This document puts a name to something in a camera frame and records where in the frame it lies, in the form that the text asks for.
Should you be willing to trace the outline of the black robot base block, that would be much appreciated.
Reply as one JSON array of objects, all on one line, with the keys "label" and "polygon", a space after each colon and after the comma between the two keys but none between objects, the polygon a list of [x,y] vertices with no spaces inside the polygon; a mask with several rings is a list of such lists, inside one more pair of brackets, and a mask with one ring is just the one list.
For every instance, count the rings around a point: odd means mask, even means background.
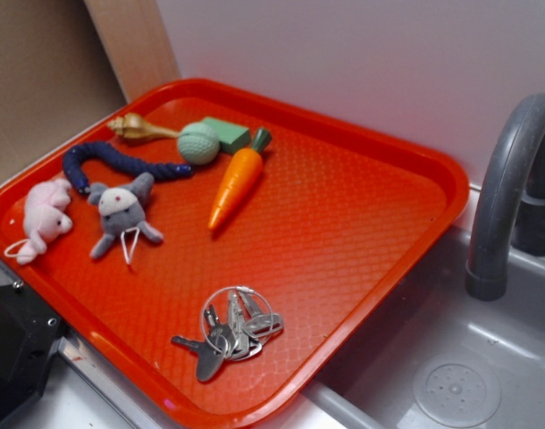
[{"label": "black robot base block", "polygon": [[64,327],[26,283],[0,286],[0,428],[43,397]]}]

